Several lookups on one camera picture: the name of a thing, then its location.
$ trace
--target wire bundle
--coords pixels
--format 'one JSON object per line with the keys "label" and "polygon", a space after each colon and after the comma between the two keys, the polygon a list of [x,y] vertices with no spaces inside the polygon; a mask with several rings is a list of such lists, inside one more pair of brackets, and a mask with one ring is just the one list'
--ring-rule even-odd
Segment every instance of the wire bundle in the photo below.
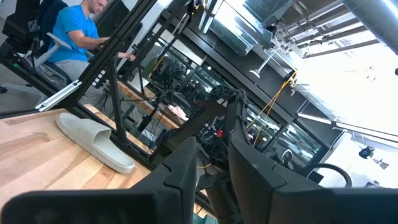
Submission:
{"label": "wire bundle", "polygon": [[[269,106],[269,110],[268,110],[268,112],[267,112],[267,114],[266,114],[266,117],[264,118],[264,119],[267,119],[267,117],[269,116],[269,113],[270,113],[271,110],[272,110],[272,107],[274,106],[274,104],[275,104],[275,102],[276,102],[276,99],[278,99],[278,97],[279,97],[279,94],[282,92],[282,90],[285,88],[285,86],[286,86],[291,80],[293,80],[293,79],[296,77],[296,75],[297,75],[297,72],[294,72],[293,75],[292,75],[286,82],[284,82],[284,84],[283,84],[282,87],[279,89],[279,91],[275,94],[275,96],[274,96],[274,97],[270,100],[270,102],[269,102],[268,104],[266,104],[266,106],[260,111],[260,113],[257,115],[257,118],[259,118],[260,115],[262,114],[262,112],[264,112],[264,111],[267,109],[267,107]],[[257,118],[250,122],[250,124],[246,127],[246,130],[248,130],[248,129],[253,125],[253,123],[255,122],[255,120],[257,120]],[[264,127],[264,123],[261,124],[261,127],[260,127],[258,133],[256,134],[256,139],[254,140],[253,146],[256,145],[257,140],[258,140],[259,135],[260,135],[260,132],[262,131],[262,128],[263,128],[263,127]]]}

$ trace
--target white slide sandal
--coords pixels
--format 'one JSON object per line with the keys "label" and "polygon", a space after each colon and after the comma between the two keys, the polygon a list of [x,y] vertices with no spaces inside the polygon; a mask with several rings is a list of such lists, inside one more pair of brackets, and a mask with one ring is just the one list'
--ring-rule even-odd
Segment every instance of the white slide sandal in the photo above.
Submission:
{"label": "white slide sandal", "polygon": [[130,173],[134,168],[134,160],[109,139],[112,133],[110,128],[70,113],[60,113],[57,125],[72,141],[108,167],[123,174]]}

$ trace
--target wooden desk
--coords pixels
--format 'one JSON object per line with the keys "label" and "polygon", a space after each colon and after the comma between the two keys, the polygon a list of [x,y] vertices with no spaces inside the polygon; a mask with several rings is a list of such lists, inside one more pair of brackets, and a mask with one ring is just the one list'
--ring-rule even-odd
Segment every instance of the wooden desk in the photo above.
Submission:
{"label": "wooden desk", "polygon": [[[0,119],[0,209],[32,190],[128,189],[150,173],[138,162],[127,175],[104,165],[59,130],[55,120],[61,112],[66,111]],[[193,211],[199,209],[195,204]]]}
{"label": "wooden desk", "polygon": [[[129,99],[136,101],[136,103],[145,111],[148,113],[151,113],[154,109],[153,107],[145,102],[145,101],[140,101],[142,98],[134,91],[132,91],[129,87],[127,87],[123,82],[118,81],[118,89],[125,94]],[[145,94],[148,96],[148,98],[153,98],[155,97],[155,94],[150,91],[149,89],[145,88]],[[160,111],[157,111],[156,114],[154,115],[154,118],[156,120],[160,120],[166,127],[170,129],[177,129],[180,127],[180,125],[174,123],[171,119],[166,117],[166,115],[162,114]]]}

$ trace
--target blue t-shirt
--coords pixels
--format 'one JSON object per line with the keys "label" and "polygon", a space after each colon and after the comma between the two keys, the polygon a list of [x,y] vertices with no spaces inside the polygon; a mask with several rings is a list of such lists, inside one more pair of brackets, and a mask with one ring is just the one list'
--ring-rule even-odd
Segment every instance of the blue t-shirt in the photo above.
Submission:
{"label": "blue t-shirt", "polygon": [[[87,61],[86,49],[79,48],[71,38],[68,32],[74,30],[81,30],[85,37],[99,38],[98,31],[94,22],[90,18],[86,18],[81,6],[71,6],[62,9],[57,16],[53,28],[53,34],[59,39],[65,41],[72,46],[69,50],[65,47],[60,47],[51,57],[49,62],[55,63],[63,60],[81,60]],[[51,42],[50,48],[54,46],[54,41]]]}

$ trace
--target desk leg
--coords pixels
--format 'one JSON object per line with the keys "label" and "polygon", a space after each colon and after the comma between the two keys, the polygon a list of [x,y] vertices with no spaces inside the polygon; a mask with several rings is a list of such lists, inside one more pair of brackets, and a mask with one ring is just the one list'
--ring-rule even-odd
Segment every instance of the desk leg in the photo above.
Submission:
{"label": "desk leg", "polygon": [[122,120],[122,114],[120,110],[120,100],[118,92],[118,83],[116,80],[116,68],[113,63],[113,59],[108,60],[107,64],[109,78],[109,85],[111,90],[112,105],[114,111],[114,122],[116,123],[116,132],[118,134],[118,139],[123,143],[127,144],[126,131],[124,130],[124,123]]}

